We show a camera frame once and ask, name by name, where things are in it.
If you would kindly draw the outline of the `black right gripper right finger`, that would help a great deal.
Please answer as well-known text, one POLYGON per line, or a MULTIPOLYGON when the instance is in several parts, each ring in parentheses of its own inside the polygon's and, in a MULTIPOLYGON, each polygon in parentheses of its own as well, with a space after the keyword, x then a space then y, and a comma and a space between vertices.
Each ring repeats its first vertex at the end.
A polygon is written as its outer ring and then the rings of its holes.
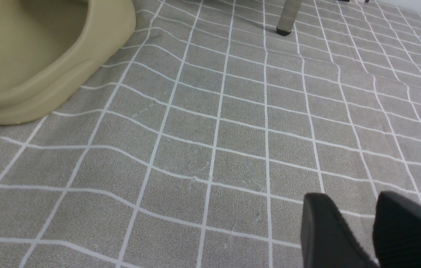
POLYGON ((382 191, 372 232, 381 268, 421 268, 421 205, 393 191, 382 191))

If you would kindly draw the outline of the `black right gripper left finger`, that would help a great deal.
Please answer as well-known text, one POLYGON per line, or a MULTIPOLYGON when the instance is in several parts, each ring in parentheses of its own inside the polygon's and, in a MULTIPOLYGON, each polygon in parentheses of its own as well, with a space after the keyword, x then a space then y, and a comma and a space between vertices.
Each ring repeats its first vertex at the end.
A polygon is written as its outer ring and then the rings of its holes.
POLYGON ((307 193, 301 217, 304 268, 377 268, 326 194, 307 193))

